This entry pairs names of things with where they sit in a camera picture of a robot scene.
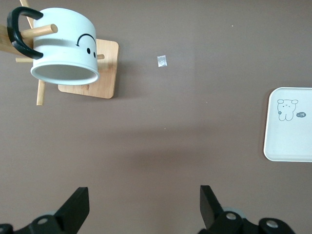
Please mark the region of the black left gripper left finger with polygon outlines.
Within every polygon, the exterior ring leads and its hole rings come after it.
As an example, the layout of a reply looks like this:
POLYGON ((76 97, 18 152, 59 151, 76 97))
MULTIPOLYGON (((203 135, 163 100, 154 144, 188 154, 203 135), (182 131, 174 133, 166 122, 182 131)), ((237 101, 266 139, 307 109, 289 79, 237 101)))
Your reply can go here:
POLYGON ((34 219, 27 226, 13 230, 11 224, 1 224, 2 234, 76 234, 90 211, 89 191, 79 187, 56 211, 34 219))

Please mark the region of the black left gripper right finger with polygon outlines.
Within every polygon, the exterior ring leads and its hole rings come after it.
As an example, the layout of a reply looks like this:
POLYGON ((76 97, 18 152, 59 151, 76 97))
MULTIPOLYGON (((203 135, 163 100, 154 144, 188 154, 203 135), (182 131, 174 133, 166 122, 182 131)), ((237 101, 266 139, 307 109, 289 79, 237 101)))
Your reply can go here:
POLYGON ((209 185, 200 186, 200 213, 206 227, 201 234, 295 234, 282 220, 263 218, 253 224, 234 211, 223 210, 209 185))

